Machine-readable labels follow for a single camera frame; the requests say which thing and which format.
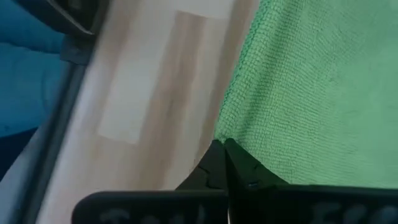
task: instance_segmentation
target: microfiber cloth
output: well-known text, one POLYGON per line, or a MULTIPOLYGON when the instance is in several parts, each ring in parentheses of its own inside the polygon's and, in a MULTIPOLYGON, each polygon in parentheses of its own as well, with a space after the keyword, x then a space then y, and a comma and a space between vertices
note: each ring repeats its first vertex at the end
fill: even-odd
POLYGON ((398 187, 398 1, 262 0, 215 138, 293 184, 398 187))

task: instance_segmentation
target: black object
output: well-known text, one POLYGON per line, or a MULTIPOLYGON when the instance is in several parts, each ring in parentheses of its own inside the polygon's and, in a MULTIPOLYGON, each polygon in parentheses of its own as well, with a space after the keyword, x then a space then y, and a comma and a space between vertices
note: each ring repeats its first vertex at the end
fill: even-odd
POLYGON ((233 139, 215 140, 176 191, 94 194, 75 207, 72 224, 224 224, 227 209, 232 224, 398 223, 398 191, 289 185, 233 139))
POLYGON ((72 215, 72 223, 227 222, 228 198, 222 190, 102 192, 79 202, 72 215))
POLYGON ((100 32, 109 0, 15 0, 54 30, 94 39, 100 32))

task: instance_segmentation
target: wooden panel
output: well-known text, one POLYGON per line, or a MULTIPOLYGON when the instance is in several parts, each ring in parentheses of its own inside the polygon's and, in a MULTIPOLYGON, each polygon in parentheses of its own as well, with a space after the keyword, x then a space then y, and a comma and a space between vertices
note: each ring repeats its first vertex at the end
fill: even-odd
POLYGON ((101 190, 173 189, 207 149, 257 0, 113 1, 38 223, 101 190))

